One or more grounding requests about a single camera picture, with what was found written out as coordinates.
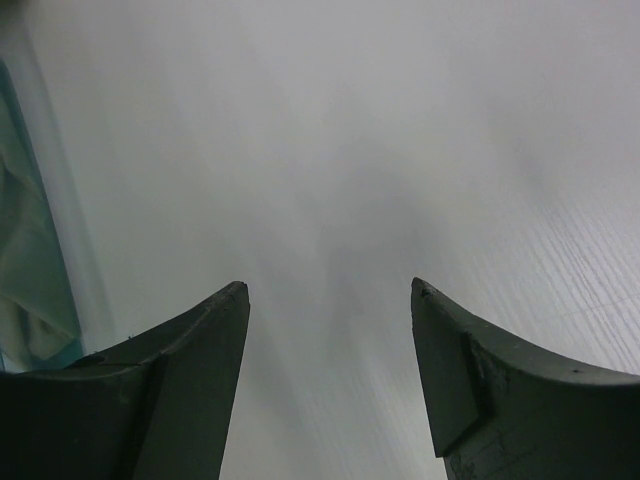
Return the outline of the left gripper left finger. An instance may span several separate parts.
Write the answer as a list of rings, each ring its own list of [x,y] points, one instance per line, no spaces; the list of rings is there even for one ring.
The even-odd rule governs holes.
[[[54,370],[1,377],[5,479],[216,479],[249,324],[235,281]]]

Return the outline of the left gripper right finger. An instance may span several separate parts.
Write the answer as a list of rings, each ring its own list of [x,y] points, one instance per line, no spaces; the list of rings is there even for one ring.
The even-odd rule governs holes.
[[[420,278],[412,331],[450,479],[636,479],[639,378],[546,350]]]

